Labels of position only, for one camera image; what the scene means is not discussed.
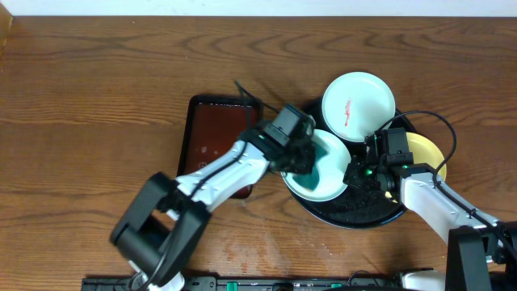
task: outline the white plate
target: white plate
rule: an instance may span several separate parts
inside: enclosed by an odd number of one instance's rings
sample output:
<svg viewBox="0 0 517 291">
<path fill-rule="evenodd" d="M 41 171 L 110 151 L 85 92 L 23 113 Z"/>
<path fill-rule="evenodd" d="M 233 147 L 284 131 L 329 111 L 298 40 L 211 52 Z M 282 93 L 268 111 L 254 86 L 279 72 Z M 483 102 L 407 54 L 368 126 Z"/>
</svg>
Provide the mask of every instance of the white plate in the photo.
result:
<svg viewBox="0 0 517 291">
<path fill-rule="evenodd" d="M 313 141 L 319 144 L 327 153 L 316 162 L 319 182 L 313 190 L 300 186 L 294 179 L 293 173 L 282 173 L 284 182 L 298 196 L 316 202 L 332 200 L 339 196 L 347 185 L 343 177 L 351 161 L 348 149 L 334 134 L 315 129 Z"/>
<path fill-rule="evenodd" d="M 395 115 L 395 98 L 388 85 L 372 74 L 344 74 L 326 89 L 322 113 L 337 136 L 362 142 Z"/>
</svg>

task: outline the yellow plate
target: yellow plate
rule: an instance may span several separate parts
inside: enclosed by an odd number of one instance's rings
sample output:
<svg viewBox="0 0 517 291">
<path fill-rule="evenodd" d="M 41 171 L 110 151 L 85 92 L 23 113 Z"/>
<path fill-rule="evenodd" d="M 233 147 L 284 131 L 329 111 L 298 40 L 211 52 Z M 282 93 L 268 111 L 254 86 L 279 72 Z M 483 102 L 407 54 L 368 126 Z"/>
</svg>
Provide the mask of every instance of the yellow plate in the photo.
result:
<svg viewBox="0 0 517 291">
<path fill-rule="evenodd" d="M 406 133 L 406 136 L 410 151 L 413 152 L 413 161 L 415 164 L 425 162 L 429 166 L 436 168 L 443 162 L 442 152 L 439 151 L 438 146 L 432 141 L 416 133 Z M 442 176 L 443 181 L 445 181 L 447 165 L 443 165 L 438 174 Z"/>
</svg>

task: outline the wooden table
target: wooden table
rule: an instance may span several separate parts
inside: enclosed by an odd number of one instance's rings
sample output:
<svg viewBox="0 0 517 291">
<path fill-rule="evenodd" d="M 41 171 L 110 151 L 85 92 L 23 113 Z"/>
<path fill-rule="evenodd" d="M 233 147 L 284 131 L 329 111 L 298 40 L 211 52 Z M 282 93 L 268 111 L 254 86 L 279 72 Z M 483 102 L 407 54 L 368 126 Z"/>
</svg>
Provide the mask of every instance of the wooden table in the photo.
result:
<svg viewBox="0 0 517 291">
<path fill-rule="evenodd" d="M 341 74 L 383 78 L 402 111 L 446 116 L 448 182 L 517 218 L 517 19 L 16 18 L 0 61 L 0 289 L 80 289 L 128 275 L 108 242 L 145 180 L 173 175 L 188 100 L 236 94 L 301 105 Z M 410 118 L 448 152 L 447 128 Z M 447 249 L 413 213 L 342 230 L 302 209 L 279 176 L 211 220 L 189 268 L 222 276 L 443 271 Z"/>
</svg>

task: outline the white wall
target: white wall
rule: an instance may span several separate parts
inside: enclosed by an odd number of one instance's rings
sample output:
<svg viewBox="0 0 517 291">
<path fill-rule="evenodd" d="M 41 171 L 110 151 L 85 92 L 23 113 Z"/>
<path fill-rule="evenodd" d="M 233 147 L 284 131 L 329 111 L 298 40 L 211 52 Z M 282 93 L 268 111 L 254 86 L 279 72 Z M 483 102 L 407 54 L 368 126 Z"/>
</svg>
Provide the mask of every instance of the white wall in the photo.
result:
<svg viewBox="0 0 517 291">
<path fill-rule="evenodd" d="M 0 0 L 20 15 L 517 16 L 517 0 Z"/>
</svg>

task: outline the round black tray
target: round black tray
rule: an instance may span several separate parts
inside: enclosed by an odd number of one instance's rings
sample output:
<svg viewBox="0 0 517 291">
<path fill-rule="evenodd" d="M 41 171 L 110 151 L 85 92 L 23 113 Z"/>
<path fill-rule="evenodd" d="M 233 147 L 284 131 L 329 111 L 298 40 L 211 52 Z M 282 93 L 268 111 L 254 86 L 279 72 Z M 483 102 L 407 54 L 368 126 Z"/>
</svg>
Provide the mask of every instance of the round black tray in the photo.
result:
<svg viewBox="0 0 517 291">
<path fill-rule="evenodd" d="M 314 117 L 316 129 L 322 129 L 329 133 L 322 116 L 322 98 L 315 99 L 307 103 L 302 110 Z M 416 133 L 416 129 L 405 116 L 393 121 L 390 128 L 405 128 L 406 131 Z M 364 154 L 364 144 L 360 142 L 350 142 L 341 139 L 350 151 L 350 155 Z M 373 198 L 365 196 L 348 187 L 341 195 L 333 200 L 325 202 L 313 202 L 303 199 L 289 190 L 292 196 L 300 205 L 315 217 L 333 226 L 349 229 L 367 229 L 382 226 L 400 217 L 406 207 L 401 204 L 393 203 L 384 197 Z"/>
</svg>

